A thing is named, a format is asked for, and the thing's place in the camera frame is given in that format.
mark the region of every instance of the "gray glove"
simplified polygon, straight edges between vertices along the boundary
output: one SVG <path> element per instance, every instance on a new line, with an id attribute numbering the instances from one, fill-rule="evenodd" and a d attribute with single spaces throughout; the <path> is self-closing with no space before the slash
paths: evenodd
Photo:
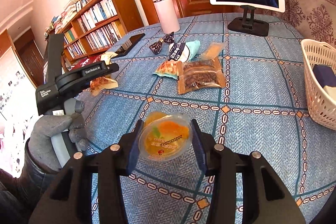
<path id="1" fill-rule="evenodd" d="M 69 137 L 79 148 L 86 150 L 88 146 L 85 121 L 82 116 L 84 103 L 76 101 L 75 113 L 72 115 L 44 115 L 34 125 L 28 143 L 28 149 L 36 163 L 45 171 L 59 171 L 61 165 L 51 143 L 51 137 L 69 129 Z"/>

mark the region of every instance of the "smartphone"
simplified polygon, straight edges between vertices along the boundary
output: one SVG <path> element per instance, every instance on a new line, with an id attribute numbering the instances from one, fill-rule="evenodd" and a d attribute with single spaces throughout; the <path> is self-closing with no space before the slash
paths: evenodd
<path id="1" fill-rule="evenodd" d="M 114 58 L 127 55 L 129 51 L 135 46 L 135 44 L 137 44 L 144 36 L 145 34 L 141 33 L 127 39 L 127 41 L 115 51 L 115 53 L 117 53 L 118 55 Z"/>

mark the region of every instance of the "dark blue item in basket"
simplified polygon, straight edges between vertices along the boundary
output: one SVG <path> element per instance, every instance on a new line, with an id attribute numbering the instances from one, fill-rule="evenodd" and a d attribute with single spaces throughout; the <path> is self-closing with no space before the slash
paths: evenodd
<path id="1" fill-rule="evenodd" d="M 326 65 L 314 65 L 313 73 L 321 87 L 336 86 L 336 76 L 331 67 Z"/>

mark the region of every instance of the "plastic lid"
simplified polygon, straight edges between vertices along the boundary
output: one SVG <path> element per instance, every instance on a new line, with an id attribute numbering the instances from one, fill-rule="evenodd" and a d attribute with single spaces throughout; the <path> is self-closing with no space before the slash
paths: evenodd
<path id="1" fill-rule="evenodd" d="M 190 121 L 183 115 L 167 115 L 149 123 L 139 139 L 140 153 L 150 160 L 172 160 L 183 154 L 192 141 Z"/>

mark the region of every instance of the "black stand base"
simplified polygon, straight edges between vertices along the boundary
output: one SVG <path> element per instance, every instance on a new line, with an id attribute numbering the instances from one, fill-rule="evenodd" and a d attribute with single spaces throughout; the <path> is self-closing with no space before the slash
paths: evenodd
<path id="1" fill-rule="evenodd" d="M 259 37 L 268 36 L 269 24 L 265 21 L 254 19 L 255 7 L 243 5 L 241 8 L 244 9 L 243 17 L 236 17 L 227 28 L 231 31 L 253 34 Z M 250 18 L 247 18 L 248 10 L 251 10 Z"/>

